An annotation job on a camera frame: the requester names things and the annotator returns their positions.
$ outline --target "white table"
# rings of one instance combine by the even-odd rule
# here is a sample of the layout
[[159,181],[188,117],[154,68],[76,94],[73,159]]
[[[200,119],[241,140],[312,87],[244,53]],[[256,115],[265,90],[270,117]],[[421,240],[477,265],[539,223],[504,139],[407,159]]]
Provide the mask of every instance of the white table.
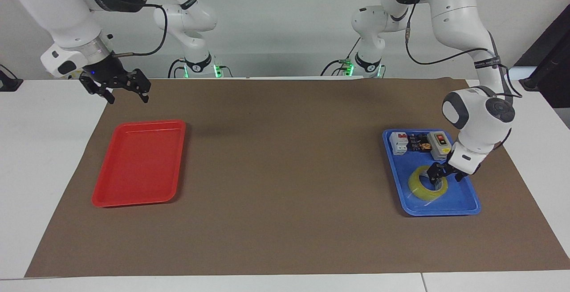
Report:
[[[539,93],[523,94],[515,100],[517,118],[505,148],[570,254],[570,130]],[[105,105],[77,81],[25,81],[16,93],[0,93],[0,291],[570,290],[570,271],[22,280]],[[547,146],[537,142],[540,136]]]

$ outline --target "white wall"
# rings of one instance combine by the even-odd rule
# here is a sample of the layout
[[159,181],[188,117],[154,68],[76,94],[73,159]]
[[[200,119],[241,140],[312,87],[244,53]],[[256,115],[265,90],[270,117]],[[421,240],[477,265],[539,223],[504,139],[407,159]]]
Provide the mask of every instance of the white wall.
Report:
[[[219,22],[205,33],[210,50],[236,76],[318,75],[324,65],[346,56],[358,37],[350,26],[356,8],[379,0],[204,0],[215,8]],[[570,0],[478,0],[479,13],[493,33],[501,58],[513,65],[560,14]],[[106,32],[114,34],[117,52],[148,51],[161,32],[152,10],[136,14],[96,12]],[[475,77],[472,61],[462,56],[441,65],[419,66],[410,61],[403,32],[385,35],[383,63],[388,77]],[[49,34],[27,15],[17,0],[0,0],[0,62],[25,79],[47,78],[39,56],[51,45]],[[411,51],[429,61],[456,53],[440,45],[431,32],[429,7],[418,6],[412,23]],[[148,77],[164,77],[181,49],[167,39],[151,57],[123,59],[127,69],[140,67]]]

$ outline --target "yellow tape roll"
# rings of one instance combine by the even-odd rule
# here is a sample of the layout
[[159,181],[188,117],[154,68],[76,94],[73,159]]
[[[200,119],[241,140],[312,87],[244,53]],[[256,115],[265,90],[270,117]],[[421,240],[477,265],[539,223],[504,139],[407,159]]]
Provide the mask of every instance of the yellow tape roll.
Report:
[[424,201],[433,201],[448,191],[448,179],[445,177],[440,179],[440,181],[436,183],[435,191],[427,189],[419,180],[419,176],[425,174],[428,168],[429,166],[418,167],[407,180],[407,186],[410,188],[410,191],[413,193],[413,195],[415,195],[418,199],[423,199]]

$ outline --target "brown table mat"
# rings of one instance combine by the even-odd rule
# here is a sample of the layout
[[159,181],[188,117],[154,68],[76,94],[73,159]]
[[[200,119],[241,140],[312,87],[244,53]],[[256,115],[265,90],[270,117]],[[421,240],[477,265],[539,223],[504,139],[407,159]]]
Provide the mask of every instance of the brown table mat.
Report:
[[[464,81],[153,81],[116,91],[26,276],[552,270],[570,261],[504,149],[472,176],[482,210],[409,217],[388,128],[440,128]],[[91,204],[120,123],[189,124],[170,203]]]

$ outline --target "red tray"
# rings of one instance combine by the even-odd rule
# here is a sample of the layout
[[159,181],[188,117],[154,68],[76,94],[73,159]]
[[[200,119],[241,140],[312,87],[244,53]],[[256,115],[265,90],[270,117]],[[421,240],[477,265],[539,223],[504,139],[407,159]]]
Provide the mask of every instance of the red tray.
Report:
[[96,207],[162,203],[178,185],[186,124],[124,123],[113,132],[91,201]]

